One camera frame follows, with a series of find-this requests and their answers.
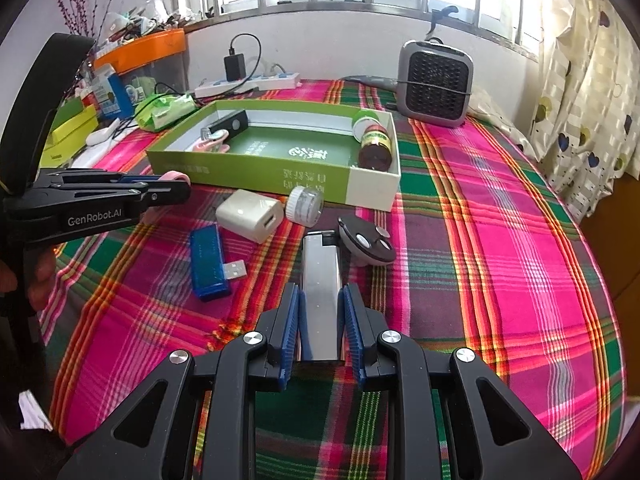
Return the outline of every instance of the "window sill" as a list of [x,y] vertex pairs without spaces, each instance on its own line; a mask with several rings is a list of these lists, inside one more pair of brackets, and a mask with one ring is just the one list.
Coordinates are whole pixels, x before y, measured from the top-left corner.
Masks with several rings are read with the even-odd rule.
[[[392,16],[403,16],[413,18],[414,20],[423,20],[429,22],[431,20],[430,12],[422,12],[417,9],[405,9],[402,7],[386,6],[381,4],[364,4],[361,2],[297,2],[291,4],[281,4],[274,6],[265,6],[262,9],[239,10],[238,12],[229,12],[221,14],[214,18],[207,18],[200,22],[192,23],[184,28],[186,33],[200,30],[201,28],[217,25],[218,23],[232,22],[234,20],[242,20],[244,18],[253,18],[255,16],[266,16],[268,14],[279,14],[282,12],[302,12],[310,10],[350,10],[352,12],[376,12],[379,14],[390,14]],[[472,34],[478,38],[482,38],[492,43],[496,43],[504,48],[513,50],[521,56],[527,57],[535,62],[538,56],[530,52],[526,48],[517,45],[506,38],[498,36],[491,31],[473,26],[471,23],[462,22],[455,18],[445,18],[440,22],[444,27],[455,28],[467,34]]]

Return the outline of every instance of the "window frame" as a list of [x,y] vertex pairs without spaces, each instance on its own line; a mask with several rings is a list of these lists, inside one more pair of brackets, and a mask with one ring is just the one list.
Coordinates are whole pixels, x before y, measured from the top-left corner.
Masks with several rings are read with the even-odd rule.
[[[204,18],[205,12],[212,9],[212,17],[205,18],[199,22],[192,23],[186,27],[186,32],[209,27],[216,23],[228,22],[231,20],[243,19],[251,16],[263,16],[277,14],[281,12],[301,12],[310,10],[350,10],[361,12],[376,12],[391,14],[394,16],[405,16],[408,18],[431,21],[429,4],[439,9],[447,2],[439,0],[353,0],[353,1],[329,1],[329,0],[238,0],[219,4],[218,0],[188,0],[191,9],[200,13]],[[443,26],[462,30],[480,38],[492,41],[514,50],[529,59],[537,60],[537,52],[532,52],[532,42],[526,41],[528,48],[523,43],[522,21],[524,13],[524,0],[520,0],[520,12],[517,16],[510,16],[511,23],[503,23],[487,14],[480,13],[480,0],[476,0],[475,9],[460,8],[457,17],[449,17],[440,23]]]

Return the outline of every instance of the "polka dot curtain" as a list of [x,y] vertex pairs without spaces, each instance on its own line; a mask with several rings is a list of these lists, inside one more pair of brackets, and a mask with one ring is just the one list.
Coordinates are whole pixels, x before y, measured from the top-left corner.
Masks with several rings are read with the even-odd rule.
[[527,151],[580,221],[625,171],[639,176],[640,50],[609,0],[542,0],[542,21]]

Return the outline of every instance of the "triangular cutout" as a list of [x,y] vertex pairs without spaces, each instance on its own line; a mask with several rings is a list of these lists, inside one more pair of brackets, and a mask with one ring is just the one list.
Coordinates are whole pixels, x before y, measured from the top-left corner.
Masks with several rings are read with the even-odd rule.
[[504,446],[526,438],[530,433],[529,428],[494,386],[484,379],[478,379],[476,384],[496,445]]
[[148,446],[166,388],[166,381],[159,381],[154,384],[149,393],[137,403],[136,407],[118,425],[113,432],[113,436],[117,440],[129,442],[134,446]]

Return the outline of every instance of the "white usb charger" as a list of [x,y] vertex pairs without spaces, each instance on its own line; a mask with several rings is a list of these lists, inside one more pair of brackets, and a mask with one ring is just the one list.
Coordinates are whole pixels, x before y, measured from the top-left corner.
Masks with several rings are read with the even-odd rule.
[[277,229],[284,218],[279,200],[238,189],[216,209],[218,225],[258,244]]

